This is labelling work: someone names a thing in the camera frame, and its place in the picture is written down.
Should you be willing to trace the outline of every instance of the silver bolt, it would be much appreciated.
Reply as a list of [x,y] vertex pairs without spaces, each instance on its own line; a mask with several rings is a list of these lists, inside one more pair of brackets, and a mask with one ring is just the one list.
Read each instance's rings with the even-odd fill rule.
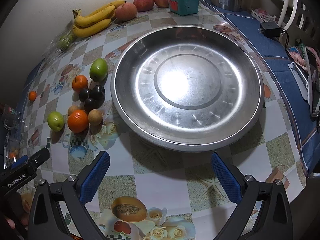
[[39,179],[38,184],[42,186],[45,183],[45,179]]
[[282,185],[282,181],[279,180],[279,179],[275,179],[275,182],[276,182],[277,185]]
[[246,175],[244,178],[246,181],[254,181],[254,177],[252,175]]
[[68,181],[70,181],[70,182],[75,181],[76,178],[77,178],[76,175],[70,175],[70,176],[68,177]]

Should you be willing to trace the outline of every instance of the wall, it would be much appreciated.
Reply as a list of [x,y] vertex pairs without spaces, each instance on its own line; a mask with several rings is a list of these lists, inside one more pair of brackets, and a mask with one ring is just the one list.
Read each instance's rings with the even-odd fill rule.
[[110,1],[19,0],[0,29],[0,102],[15,107],[28,74],[49,42],[73,20],[73,9],[86,15]]

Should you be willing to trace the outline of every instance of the black power plug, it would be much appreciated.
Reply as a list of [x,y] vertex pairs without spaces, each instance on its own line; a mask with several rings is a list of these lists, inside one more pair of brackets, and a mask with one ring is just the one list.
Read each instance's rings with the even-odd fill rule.
[[267,38],[280,37],[282,29],[275,22],[260,23],[260,32]]

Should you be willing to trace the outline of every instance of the stainless steel bowl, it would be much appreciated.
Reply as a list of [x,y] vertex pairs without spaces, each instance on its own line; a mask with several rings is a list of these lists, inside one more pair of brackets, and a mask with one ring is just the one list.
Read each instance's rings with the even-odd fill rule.
[[159,146],[214,150],[257,121],[264,90],[252,57],[223,34],[170,26],[134,41],[113,72],[111,95],[128,126]]

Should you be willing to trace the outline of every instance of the teal basket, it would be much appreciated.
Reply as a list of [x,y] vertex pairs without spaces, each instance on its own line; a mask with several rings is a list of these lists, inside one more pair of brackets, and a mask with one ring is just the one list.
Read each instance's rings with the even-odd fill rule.
[[198,12],[199,0],[169,0],[170,11],[181,16]]

